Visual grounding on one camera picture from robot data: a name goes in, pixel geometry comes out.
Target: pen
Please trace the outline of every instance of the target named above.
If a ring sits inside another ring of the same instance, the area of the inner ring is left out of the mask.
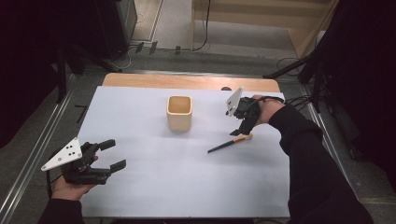
[[[209,154],[209,153],[211,153],[211,152],[214,152],[214,151],[216,151],[216,150],[219,150],[219,149],[222,149],[222,148],[224,148],[224,147],[230,146],[230,145],[235,144],[235,143],[237,143],[237,142],[241,142],[241,141],[244,141],[244,140],[249,140],[249,139],[251,139],[252,137],[253,137],[253,134],[252,134],[252,133],[250,133],[249,135],[242,135],[242,136],[236,137],[236,138],[235,138],[234,140],[232,140],[232,141],[226,142],[226,143],[224,143],[224,144],[222,144],[222,145],[220,145],[220,146],[218,146],[218,147],[214,147],[214,148],[208,150],[207,153]]]

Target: person's hand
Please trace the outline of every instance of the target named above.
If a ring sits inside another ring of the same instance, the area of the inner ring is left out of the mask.
[[[56,180],[55,186],[52,189],[52,199],[65,199],[70,201],[79,201],[85,193],[90,191],[96,185],[73,185],[68,184],[64,180],[64,177],[61,176]]]
[[[260,99],[262,98],[261,95],[254,95],[253,99]],[[260,110],[262,113],[260,114],[259,119],[256,122],[256,125],[268,123],[270,118],[278,111],[280,108],[285,106],[284,104],[280,103],[278,100],[267,99],[264,101],[259,101]]]

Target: white table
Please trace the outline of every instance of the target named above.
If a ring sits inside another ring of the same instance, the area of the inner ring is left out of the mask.
[[[257,92],[244,92],[251,96]],[[166,99],[192,98],[192,126],[172,133]],[[99,87],[78,134],[80,143],[115,139],[93,166],[126,159],[126,168],[84,195],[84,217],[288,217],[289,160],[269,125],[250,141],[233,139],[240,120],[225,116],[230,91]],[[282,96],[281,93],[267,93]]]

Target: wooden table edge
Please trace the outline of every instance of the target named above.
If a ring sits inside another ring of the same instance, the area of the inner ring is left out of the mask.
[[[214,76],[182,76],[180,74],[127,74],[109,73],[103,86],[221,90],[228,87],[236,91],[243,87],[244,91],[280,92],[279,85],[273,79],[245,77],[214,77]]]

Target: wooden container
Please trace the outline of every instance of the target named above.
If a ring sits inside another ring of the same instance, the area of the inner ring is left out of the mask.
[[[168,127],[174,132],[186,132],[191,128],[192,100],[190,96],[170,96],[166,104]]]

